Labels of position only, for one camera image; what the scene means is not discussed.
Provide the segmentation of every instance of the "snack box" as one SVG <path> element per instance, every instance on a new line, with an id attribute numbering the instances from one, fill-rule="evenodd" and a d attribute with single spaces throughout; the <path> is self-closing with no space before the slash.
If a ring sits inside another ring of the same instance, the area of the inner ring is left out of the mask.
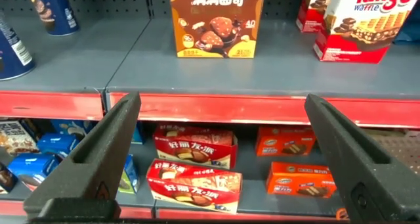
<path id="1" fill-rule="evenodd" d="M 296 25 L 303 33 L 318 33 L 330 0 L 302 0 Z"/>
<path id="2" fill-rule="evenodd" d="M 7 167 L 27 188 L 34 191 L 59 163 L 52 154 L 21 154 Z"/>
<path id="3" fill-rule="evenodd" d="M 315 140 L 315 134 L 310 127 L 260 126 L 255 148 L 258 156 L 308 155 Z"/>
<path id="4" fill-rule="evenodd" d="M 331 0 L 314 45 L 321 61 L 379 63 L 417 0 Z"/>
<path id="5" fill-rule="evenodd" d="M 329 198 L 337 190 L 327 166 L 272 162 L 267 192 Z"/>
<path id="6" fill-rule="evenodd" d="M 171 0 L 178 57 L 253 58 L 264 0 Z"/>
<path id="7" fill-rule="evenodd" d="M 47 133 L 38 141 L 37 146 L 43 154 L 55 154 L 66 158 L 78 144 L 79 140 L 75 135 Z"/>
<path id="8" fill-rule="evenodd" d="M 159 158 L 233 168 L 238 140 L 232 131 L 161 124 L 154 133 Z"/>
<path id="9" fill-rule="evenodd" d="M 139 186 L 140 183 L 138 182 L 136 167 L 133 163 L 133 155 L 129 154 L 125 161 L 124 171 L 119 182 L 118 191 L 135 194 L 137 193 Z"/>
<path id="10" fill-rule="evenodd" d="M 141 122 L 137 122 L 136 124 L 136 129 L 134 130 L 131 143 L 136 145 L 142 145 L 144 143 L 143 126 Z"/>
<path id="11" fill-rule="evenodd" d="M 75 135 L 81 141 L 93 128 L 90 121 L 81 120 L 51 120 L 57 133 L 62 135 Z"/>
<path id="12" fill-rule="evenodd" d="M 8 194 L 16 184 L 16 177 L 0 163 L 0 194 Z"/>
<path id="13" fill-rule="evenodd" d="M 156 200 L 225 213 L 238 209 L 240 173 L 155 159 L 146 177 Z"/>
<path id="14" fill-rule="evenodd" d="M 31 131 L 27 125 L 29 123 L 25 120 L 0 122 L 0 146 L 5 148 L 10 155 L 39 152 L 35 141 L 36 137 L 34 137 L 35 132 Z"/>

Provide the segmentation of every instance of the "red shelf strip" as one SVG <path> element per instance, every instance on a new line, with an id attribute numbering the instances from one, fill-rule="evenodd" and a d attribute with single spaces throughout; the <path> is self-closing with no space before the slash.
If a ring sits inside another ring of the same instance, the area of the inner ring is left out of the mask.
<path id="1" fill-rule="evenodd" d="M 126 93 L 110 93 L 115 105 Z M 305 97 L 141 93 L 140 120 L 308 125 Z M 327 98 L 360 126 L 420 128 L 420 101 Z"/>
<path id="2" fill-rule="evenodd" d="M 0 215 L 26 215 L 22 201 L 0 200 Z M 120 218 L 153 218 L 152 209 L 121 206 Z"/>
<path id="3" fill-rule="evenodd" d="M 0 116 L 100 120 L 100 93 L 0 91 Z"/>

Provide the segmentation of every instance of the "oreo package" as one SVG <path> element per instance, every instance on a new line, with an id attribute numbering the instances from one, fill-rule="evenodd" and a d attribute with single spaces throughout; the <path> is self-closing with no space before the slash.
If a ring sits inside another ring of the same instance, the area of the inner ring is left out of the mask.
<path id="1" fill-rule="evenodd" d="M 47 133 L 38 141 L 37 146 L 43 154 L 56 154 L 64 159 L 77 144 L 79 140 L 75 135 Z"/>
<path id="2" fill-rule="evenodd" d="M 118 191 L 135 194 L 138 191 L 138 175 L 133 163 L 133 155 L 129 154 L 125 161 L 123 175 L 119 181 Z"/>
<path id="3" fill-rule="evenodd" d="M 0 163 L 0 194 L 8 194 L 16 184 L 16 177 Z"/>
<path id="4" fill-rule="evenodd" d="M 90 121 L 82 120 L 51 120 L 56 132 L 62 135 L 75 135 L 81 141 L 93 128 Z"/>
<path id="5" fill-rule="evenodd" d="M 52 154 L 21 154 L 7 167 L 27 188 L 34 191 L 59 163 Z"/>

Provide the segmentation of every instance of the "brown cookie box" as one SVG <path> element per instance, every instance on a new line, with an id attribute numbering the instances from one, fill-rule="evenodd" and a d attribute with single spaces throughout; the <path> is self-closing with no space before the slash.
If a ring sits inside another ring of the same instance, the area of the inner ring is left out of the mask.
<path id="1" fill-rule="evenodd" d="M 171 0 L 178 57 L 253 58 L 264 0 Z"/>

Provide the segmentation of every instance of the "snack canister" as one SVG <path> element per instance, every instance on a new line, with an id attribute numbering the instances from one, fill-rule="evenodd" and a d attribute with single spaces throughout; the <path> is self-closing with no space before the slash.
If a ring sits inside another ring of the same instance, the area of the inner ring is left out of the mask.
<path id="1" fill-rule="evenodd" d="M 35 61 L 0 11 L 0 80 L 23 76 Z"/>
<path id="2" fill-rule="evenodd" d="M 79 30 L 68 0 L 31 0 L 48 34 L 62 36 Z"/>

